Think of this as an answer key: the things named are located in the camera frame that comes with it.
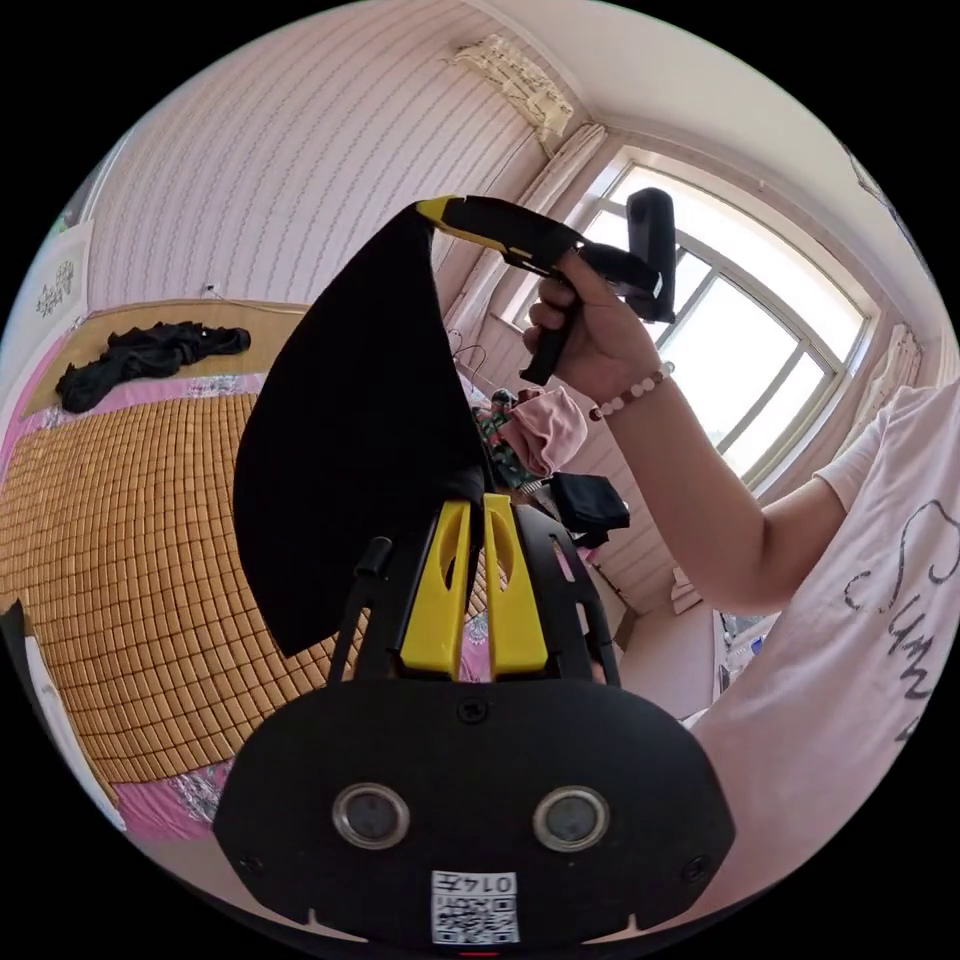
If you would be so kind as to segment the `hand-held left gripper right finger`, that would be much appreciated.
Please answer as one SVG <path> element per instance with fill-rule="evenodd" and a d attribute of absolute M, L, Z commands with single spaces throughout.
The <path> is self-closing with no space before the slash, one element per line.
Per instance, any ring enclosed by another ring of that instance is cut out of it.
<path fill-rule="evenodd" d="M 487 493 L 483 510 L 487 573 L 503 576 L 487 587 L 491 676 L 540 673 L 547 646 L 513 503 L 506 495 Z"/>

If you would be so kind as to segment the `person's right hand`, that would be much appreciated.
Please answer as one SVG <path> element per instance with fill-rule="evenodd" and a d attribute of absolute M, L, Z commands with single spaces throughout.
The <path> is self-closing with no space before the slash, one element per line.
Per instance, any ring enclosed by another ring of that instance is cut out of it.
<path fill-rule="evenodd" d="M 607 282 L 575 251 L 557 269 L 561 277 L 543 279 L 530 308 L 522 334 L 527 351 L 535 353 L 545 333 L 567 330 L 554 375 L 596 407 L 659 380 L 663 363 L 653 340 Z"/>

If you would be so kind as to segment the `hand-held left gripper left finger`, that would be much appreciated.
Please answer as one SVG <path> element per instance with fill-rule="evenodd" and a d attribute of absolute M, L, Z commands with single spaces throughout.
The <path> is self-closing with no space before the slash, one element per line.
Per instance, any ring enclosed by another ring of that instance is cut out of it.
<path fill-rule="evenodd" d="M 405 669 L 459 677 L 470 563 L 471 506 L 449 501 L 438 515 L 413 598 L 400 649 Z"/>

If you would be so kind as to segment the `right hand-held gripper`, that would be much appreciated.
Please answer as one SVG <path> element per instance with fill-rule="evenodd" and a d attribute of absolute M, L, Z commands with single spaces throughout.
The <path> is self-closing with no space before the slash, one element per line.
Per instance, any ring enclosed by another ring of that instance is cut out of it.
<path fill-rule="evenodd" d="M 627 247 L 585 238 L 572 227 L 518 204 L 479 195 L 422 200 L 416 211 L 436 230 L 491 250 L 510 267 L 570 283 L 559 270 L 575 252 L 645 323 L 665 321 L 665 197 L 631 195 Z"/>

